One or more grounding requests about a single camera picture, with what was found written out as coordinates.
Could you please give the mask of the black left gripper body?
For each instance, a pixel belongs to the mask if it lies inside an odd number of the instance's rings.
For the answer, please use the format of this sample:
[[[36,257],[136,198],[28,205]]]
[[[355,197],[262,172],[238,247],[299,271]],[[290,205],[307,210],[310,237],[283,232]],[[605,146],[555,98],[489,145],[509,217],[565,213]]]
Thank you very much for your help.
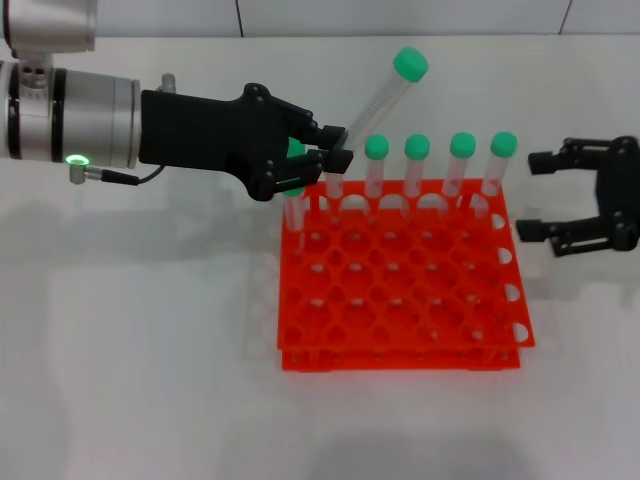
[[[256,201],[291,180],[289,137],[281,106],[261,85],[229,101],[141,92],[140,162],[229,174]]]

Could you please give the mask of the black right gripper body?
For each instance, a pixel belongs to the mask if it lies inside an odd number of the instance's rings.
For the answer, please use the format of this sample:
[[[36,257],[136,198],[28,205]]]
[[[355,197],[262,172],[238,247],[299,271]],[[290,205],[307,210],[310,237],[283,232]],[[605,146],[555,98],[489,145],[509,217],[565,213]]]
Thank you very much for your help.
[[[604,231],[616,251],[631,251],[639,242],[639,142],[615,138],[596,175],[596,201]]]

